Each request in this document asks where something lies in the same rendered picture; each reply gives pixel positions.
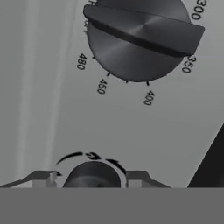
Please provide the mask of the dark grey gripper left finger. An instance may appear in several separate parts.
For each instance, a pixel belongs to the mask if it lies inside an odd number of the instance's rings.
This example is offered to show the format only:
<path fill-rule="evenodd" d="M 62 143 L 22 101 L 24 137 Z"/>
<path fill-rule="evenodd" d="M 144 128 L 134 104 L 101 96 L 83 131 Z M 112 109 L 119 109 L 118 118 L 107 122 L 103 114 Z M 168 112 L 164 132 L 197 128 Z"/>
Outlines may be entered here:
<path fill-rule="evenodd" d="M 0 188 L 55 188 L 60 176 L 58 171 L 33 171 L 25 178 L 0 185 Z"/>

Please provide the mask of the large dark grey stove knob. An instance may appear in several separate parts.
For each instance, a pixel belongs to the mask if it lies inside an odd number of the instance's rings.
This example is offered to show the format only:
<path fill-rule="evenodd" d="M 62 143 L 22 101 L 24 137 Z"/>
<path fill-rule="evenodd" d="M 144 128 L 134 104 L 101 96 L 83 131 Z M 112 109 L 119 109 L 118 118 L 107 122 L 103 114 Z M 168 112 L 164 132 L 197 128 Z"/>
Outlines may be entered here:
<path fill-rule="evenodd" d="M 83 15 L 94 58 L 124 81 L 165 77 L 196 53 L 205 32 L 181 0 L 97 0 Z"/>

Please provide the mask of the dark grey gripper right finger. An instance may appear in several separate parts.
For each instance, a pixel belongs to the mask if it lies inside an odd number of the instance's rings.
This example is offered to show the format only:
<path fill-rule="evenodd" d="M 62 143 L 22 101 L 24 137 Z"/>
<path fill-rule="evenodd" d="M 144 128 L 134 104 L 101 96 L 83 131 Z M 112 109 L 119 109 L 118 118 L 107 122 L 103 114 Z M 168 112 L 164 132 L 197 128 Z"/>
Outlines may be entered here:
<path fill-rule="evenodd" d="M 127 171 L 127 188 L 168 188 L 168 185 L 151 178 L 147 171 Z"/>

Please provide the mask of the small dark grey stove knob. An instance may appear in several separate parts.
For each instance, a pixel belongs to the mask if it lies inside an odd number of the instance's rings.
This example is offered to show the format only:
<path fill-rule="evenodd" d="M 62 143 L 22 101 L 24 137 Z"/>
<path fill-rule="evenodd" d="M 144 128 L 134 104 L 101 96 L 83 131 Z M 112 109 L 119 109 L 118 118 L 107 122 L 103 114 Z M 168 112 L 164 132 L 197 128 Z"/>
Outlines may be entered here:
<path fill-rule="evenodd" d="M 64 188 L 120 188 L 121 179 L 108 164 L 97 161 L 77 165 L 68 175 Z"/>

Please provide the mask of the black oven door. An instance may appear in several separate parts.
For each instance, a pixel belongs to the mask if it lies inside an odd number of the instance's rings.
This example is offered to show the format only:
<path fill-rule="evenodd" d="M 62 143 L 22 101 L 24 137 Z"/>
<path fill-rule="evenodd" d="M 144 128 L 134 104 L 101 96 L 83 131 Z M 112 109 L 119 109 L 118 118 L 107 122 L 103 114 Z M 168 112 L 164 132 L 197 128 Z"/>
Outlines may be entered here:
<path fill-rule="evenodd" d="M 194 173 L 188 187 L 224 188 L 224 123 Z"/>

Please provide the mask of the grey stove control panel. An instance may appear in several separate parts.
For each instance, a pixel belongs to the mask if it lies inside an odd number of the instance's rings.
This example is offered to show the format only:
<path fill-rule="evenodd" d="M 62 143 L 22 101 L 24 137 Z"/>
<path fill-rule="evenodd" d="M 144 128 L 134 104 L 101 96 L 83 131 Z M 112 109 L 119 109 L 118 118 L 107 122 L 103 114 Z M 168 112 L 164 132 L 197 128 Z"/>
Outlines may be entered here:
<path fill-rule="evenodd" d="M 224 123 L 224 0 L 183 0 L 206 29 L 199 48 L 146 83 L 90 57 L 81 11 L 93 1 L 0 0 L 0 185 L 67 175 L 92 151 L 184 187 Z"/>

